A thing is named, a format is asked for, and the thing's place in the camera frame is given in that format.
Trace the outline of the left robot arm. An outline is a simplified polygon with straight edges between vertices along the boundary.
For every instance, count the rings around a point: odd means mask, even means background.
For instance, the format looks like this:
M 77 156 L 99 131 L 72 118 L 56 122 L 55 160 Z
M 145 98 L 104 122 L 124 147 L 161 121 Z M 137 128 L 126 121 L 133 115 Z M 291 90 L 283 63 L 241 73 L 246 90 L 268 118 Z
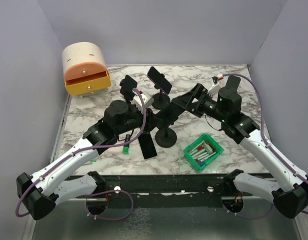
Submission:
M 133 142 L 154 128 L 162 127 L 163 122 L 160 111 L 154 113 L 149 108 L 137 107 L 123 100 L 113 101 L 105 109 L 104 117 L 92 125 L 60 158 L 33 174 L 24 172 L 17 177 L 18 205 L 24 205 L 28 215 L 34 220 L 40 220 L 67 200 L 108 194 L 110 191 L 106 181 L 96 171 L 90 171 L 74 180 L 67 178 L 109 148 L 118 147 L 119 135 L 139 128 L 140 132 L 131 139 Z

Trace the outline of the grey silver phone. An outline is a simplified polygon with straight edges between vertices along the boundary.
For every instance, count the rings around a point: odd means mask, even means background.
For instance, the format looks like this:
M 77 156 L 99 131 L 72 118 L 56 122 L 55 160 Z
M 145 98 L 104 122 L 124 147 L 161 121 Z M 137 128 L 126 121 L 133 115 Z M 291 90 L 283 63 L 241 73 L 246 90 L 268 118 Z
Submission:
M 157 156 L 156 148 L 150 133 L 142 133 L 138 138 L 144 159 L 150 159 Z

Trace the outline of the wood base phone stand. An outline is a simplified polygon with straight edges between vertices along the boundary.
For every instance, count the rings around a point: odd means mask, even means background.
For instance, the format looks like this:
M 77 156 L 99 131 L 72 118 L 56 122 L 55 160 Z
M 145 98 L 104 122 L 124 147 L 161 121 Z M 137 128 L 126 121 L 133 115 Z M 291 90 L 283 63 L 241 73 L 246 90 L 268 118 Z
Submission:
M 237 90 L 241 82 L 241 78 L 231 75 L 228 77 L 225 87 Z

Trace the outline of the black phone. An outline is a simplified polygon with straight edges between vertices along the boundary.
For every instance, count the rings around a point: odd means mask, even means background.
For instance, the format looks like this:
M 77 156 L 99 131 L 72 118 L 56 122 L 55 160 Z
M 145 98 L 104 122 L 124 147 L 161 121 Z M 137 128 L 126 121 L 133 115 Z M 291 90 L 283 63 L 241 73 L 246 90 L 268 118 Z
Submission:
M 163 125 L 173 125 L 183 112 L 184 111 L 171 101 L 166 107 L 160 110 L 156 116 L 163 120 Z

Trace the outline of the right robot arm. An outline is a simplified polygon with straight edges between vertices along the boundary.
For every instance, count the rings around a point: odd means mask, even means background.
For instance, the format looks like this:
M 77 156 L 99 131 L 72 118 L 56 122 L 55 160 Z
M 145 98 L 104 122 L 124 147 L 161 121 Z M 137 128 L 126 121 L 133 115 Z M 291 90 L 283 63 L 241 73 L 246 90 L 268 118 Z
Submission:
M 278 149 L 262 136 L 260 127 L 241 112 L 242 98 L 236 83 L 228 83 L 213 100 L 201 84 L 188 93 L 172 99 L 183 111 L 197 117 L 207 115 L 221 122 L 222 130 L 237 144 L 248 150 L 271 173 L 275 181 L 254 177 L 242 170 L 234 170 L 224 178 L 224 192 L 234 196 L 250 193 L 274 204 L 289 219 L 295 218 L 308 206 L 308 174 L 301 169 L 288 169 L 277 157 Z

